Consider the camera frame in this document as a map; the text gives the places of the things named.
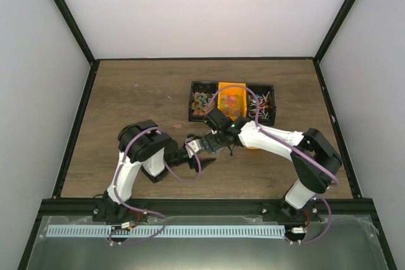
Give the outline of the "yellow bin with star candies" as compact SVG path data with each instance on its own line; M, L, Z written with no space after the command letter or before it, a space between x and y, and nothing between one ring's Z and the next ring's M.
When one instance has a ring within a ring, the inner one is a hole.
M232 87L224 89L218 94L218 109L232 120L245 117L247 114L247 92L241 86L246 87L246 84L219 82L218 88L222 89L229 85Z

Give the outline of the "black bin with lollipops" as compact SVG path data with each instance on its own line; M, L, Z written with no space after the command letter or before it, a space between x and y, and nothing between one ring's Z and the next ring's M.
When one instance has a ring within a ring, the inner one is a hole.
M273 85L265 84L251 84L246 85L258 99L258 105L256 105L255 98L247 92L247 113L246 117L255 118L258 113L258 121L262 125L273 126L275 124L275 117L277 107L275 104L275 91Z

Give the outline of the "black bin with popsicle candies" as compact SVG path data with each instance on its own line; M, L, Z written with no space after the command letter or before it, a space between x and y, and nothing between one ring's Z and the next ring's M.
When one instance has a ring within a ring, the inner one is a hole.
M190 85L188 119L191 122L204 120L207 111L212 110L218 103L216 96L210 104L214 94L218 91L218 82L192 81Z

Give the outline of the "clear plastic cup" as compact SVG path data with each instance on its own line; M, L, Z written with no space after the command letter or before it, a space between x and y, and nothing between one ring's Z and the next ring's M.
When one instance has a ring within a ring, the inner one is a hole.
M217 142L213 142L211 144L211 154L220 154L221 151L224 149L224 145L219 144Z

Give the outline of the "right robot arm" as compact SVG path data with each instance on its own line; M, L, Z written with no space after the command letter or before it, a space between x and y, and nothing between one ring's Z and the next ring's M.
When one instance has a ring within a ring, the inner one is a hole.
M211 128L201 139L209 153L238 146L265 150L291 161L297 181L280 201L282 216L288 221L299 219L308 201L338 184L336 174L343 165L342 158L317 129L288 132L251 118L233 120L217 108L204 117L204 123Z

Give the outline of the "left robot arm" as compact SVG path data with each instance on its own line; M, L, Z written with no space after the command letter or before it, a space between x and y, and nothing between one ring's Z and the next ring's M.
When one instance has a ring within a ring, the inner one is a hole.
M138 172L143 172L157 183L167 176L172 167L187 163L198 174L215 158L198 159L203 150L199 137L190 136L183 147L163 132L153 121L146 120L126 126L118 134L118 164L113 180L103 193L100 210L104 218L124 221L129 214L128 201Z

